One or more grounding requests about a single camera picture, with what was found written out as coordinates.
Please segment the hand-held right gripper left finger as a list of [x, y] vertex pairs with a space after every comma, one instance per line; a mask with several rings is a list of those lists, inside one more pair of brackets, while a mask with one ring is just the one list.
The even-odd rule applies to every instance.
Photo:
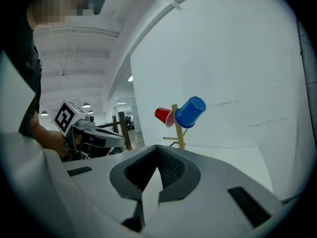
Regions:
[[157, 146], [63, 164], [62, 199], [75, 238], [156, 238], [142, 192], [157, 168]]

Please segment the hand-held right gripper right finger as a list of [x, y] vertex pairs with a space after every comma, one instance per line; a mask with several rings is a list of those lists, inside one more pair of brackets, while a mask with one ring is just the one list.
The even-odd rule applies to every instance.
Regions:
[[256, 171], [242, 161], [251, 160], [256, 148], [172, 151], [192, 161], [201, 177], [184, 199], [159, 204], [146, 223], [157, 238], [256, 238], [280, 213], [266, 168]]

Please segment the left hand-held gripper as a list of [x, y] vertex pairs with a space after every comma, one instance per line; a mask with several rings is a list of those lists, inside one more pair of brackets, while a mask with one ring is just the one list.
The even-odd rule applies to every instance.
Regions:
[[[125, 144], [125, 137], [96, 127], [94, 117], [69, 100], [62, 102], [53, 122], [63, 135], [71, 159], [90, 158], [91, 150], [83, 150], [84, 144], [102, 148], [121, 147]], [[93, 128], [96, 134], [88, 133]]]

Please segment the person's left hand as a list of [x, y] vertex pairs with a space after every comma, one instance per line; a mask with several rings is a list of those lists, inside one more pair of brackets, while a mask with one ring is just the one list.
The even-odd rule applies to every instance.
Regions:
[[[63, 135], [58, 131], [49, 131], [49, 137], [51, 140], [51, 149], [55, 150], [58, 154], [63, 156], [70, 156], [69, 150], [66, 147], [66, 144], [63, 139]], [[75, 146], [80, 146], [82, 143], [82, 134], [77, 133], [74, 135], [74, 144]]]

